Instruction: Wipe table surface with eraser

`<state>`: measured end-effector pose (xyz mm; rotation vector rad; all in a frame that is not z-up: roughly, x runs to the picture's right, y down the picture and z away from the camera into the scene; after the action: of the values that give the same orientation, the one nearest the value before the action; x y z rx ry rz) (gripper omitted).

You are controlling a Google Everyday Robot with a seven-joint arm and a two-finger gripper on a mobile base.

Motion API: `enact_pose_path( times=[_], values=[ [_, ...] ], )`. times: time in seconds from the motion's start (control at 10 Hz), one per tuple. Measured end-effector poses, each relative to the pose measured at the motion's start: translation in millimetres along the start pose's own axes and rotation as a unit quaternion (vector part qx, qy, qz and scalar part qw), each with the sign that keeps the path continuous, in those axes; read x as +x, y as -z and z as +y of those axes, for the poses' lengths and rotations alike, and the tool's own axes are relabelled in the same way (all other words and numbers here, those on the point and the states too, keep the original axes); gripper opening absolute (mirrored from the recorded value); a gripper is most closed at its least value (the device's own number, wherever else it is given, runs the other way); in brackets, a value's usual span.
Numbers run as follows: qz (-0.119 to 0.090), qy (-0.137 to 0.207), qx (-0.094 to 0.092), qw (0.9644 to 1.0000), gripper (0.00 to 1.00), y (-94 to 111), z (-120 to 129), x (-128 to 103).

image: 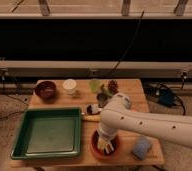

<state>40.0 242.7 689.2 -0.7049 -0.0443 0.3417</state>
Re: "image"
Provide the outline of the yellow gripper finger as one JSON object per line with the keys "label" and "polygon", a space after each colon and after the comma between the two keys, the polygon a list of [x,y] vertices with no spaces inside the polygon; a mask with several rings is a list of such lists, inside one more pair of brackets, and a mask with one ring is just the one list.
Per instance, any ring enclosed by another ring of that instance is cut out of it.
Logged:
{"label": "yellow gripper finger", "polygon": [[98,142],[97,142],[97,148],[98,149],[104,149],[109,143],[111,143],[110,141],[106,141],[103,138],[99,138]]}

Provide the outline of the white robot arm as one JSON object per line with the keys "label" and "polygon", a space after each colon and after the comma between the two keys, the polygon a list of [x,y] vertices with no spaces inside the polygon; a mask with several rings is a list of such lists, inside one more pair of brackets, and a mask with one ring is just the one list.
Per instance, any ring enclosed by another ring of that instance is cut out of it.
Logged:
{"label": "white robot arm", "polygon": [[131,111],[131,100],[115,94],[100,113],[98,134],[112,140],[118,130],[133,131],[192,148],[192,116]]}

